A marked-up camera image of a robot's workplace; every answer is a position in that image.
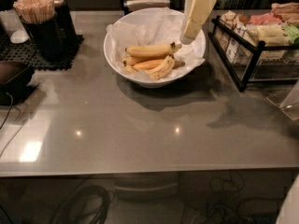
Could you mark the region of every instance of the gray counter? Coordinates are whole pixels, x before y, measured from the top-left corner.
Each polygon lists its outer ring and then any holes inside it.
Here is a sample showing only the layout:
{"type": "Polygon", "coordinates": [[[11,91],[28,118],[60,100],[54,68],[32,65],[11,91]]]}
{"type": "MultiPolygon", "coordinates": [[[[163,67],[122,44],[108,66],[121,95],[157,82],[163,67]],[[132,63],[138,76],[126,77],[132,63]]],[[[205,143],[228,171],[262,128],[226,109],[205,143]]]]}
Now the gray counter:
{"type": "Polygon", "coordinates": [[[299,168],[299,122],[266,99],[277,88],[239,92],[208,38],[207,62],[148,90],[104,56],[106,27],[121,13],[73,15],[85,37],[73,67],[36,71],[36,91],[0,131],[0,176],[299,168]]]}

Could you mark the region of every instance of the bowl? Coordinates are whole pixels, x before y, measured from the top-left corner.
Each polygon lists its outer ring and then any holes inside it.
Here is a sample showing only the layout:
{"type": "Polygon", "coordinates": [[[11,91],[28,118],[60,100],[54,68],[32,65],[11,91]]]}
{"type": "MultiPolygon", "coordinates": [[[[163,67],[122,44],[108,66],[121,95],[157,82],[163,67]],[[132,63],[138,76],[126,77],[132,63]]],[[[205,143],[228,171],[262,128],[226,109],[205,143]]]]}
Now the bowl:
{"type": "MultiPolygon", "coordinates": [[[[113,25],[120,24],[120,22],[124,22],[126,24],[132,24],[136,26],[145,26],[149,24],[154,16],[162,16],[161,21],[164,19],[164,14],[169,18],[169,16],[176,16],[176,24],[178,31],[174,34],[176,37],[176,40],[179,42],[179,36],[180,36],[180,29],[181,24],[184,21],[184,14],[182,12],[172,10],[167,7],[163,8],[145,8],[141,9],[132,13],[129,13],[126,16],[123,16],[118,21],[116,21],[113,25]]],[[[200,31],[196,39],[190,44],[190,45],[182,45],[183,49],[191,50],[191,53],[195,56],[195,59],[191,59],[188,62],[185,62],[185,65],[180,68],[176,68],[175,70],[172,70],[170,74],[164,78],[161,78],[159,80],[151,80],[150,78],[145,78],[145,76],[140,75],[132,75],[128,74],[123,69],[122,59],[119,58],[117,61],[113,59],[113,52],[115,50],[115,47],[119,47],[116,45],[115,41],[113,41],[112,35],[110,35],[109,32],[107,32],[105,40],[104,40],[104,53],[105,57],[107,59],[107,62],[112,67],[113,70],[115,70],[119,75],[122,77],[142,86],[145,88],[160,88],[167,84],[170,84],[184,76],[186,76],[188,73],[190,73],[196,66],[201,65],[205,59],[203,59],[203,55],[206,50],[206,39],[203,31],[200,31]]]]}

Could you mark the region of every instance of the black cup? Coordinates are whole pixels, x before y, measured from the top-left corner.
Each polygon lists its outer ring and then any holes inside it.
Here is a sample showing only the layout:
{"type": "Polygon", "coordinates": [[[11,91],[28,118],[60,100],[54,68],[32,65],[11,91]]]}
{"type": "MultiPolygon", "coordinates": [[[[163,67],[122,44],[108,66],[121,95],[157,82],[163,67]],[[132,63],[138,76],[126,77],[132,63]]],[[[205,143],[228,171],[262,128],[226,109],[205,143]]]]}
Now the black cup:
{"type": "Polygon", "coordinates": [[[64,55],[63,38],[56,18],[39,24],[22,21],[28,34],[35,41],[41,55],[50,62],[61,60],[64,55]]]}

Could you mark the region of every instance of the countertop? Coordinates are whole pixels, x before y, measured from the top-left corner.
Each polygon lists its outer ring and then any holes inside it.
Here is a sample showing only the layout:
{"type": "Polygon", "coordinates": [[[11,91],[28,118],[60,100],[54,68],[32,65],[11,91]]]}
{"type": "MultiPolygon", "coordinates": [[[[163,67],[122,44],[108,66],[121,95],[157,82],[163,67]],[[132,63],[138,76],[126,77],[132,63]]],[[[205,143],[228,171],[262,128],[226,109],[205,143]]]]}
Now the countertop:
{"type": "MultiPolygon", "coordinates": [[[[266,99],[291,87],[239,92],[208,40],[210,22],[205,63],[151,90],[105,58],[106,27],[122,12],[72,16],[84,35],[76,60],[33,75],[36,90],[0,131],[0,176],[299,168],[299,122],[266,99]]],[[[1,119],[6,113],[1,107],[1,119]]]]}

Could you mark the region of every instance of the white paper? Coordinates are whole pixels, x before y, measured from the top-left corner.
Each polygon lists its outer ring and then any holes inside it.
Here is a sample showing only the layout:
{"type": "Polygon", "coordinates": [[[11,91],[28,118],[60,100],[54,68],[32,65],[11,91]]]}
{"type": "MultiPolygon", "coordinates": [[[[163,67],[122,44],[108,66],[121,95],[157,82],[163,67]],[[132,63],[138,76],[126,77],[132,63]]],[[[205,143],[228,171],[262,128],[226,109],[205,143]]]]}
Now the white paper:
{"type": "Polygon", "coordinates": [[[109,59],[110,62],[116,64],[115,66],[121,74],[139,82],[161,82],[182,77],[205,61],[203,54],[206,49],[206,40],[204,34],[201,33],[190,45],[182,44],[182,48],[175,53],[175,59],[184,61],[186,64],[172,70],[167,77],[153,81],[145,72],[129,75],[124,71],[122,64],[123,58],[128,56],[125,48],[132,45],[180,43],[179,37],[184,14],[174,13],[173,10],[165,7],[155,10],[154,14],[139,11],[136,15],[132,13],[129,16],[130,18],[123,18],[107,27],[107,33],[114,48],[109,52],[109,59]]]}

